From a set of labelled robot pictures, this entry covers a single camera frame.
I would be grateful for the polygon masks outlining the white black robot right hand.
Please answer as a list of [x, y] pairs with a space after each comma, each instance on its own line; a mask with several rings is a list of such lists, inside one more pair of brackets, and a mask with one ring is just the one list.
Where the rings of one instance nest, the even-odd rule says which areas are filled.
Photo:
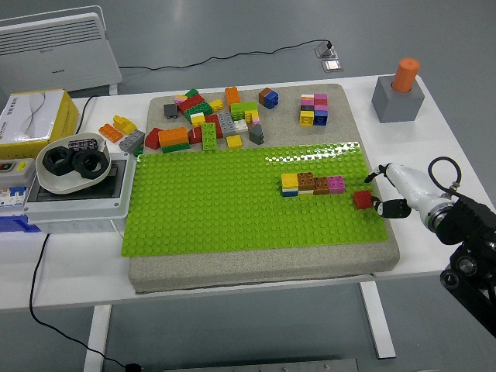
[[383, 218], [403, 219], [414, 209], [419, 212], [424, 226], [434, 231], [435, 220], [453, 206], [451, 200], [440, 196], [429, 176], [419, 170], [400, 164], [380, 164], [364, 182], [370, 183], [380, 174], [383, 174], [403, 197], [389, 201], [372, 197], [374, 209]]

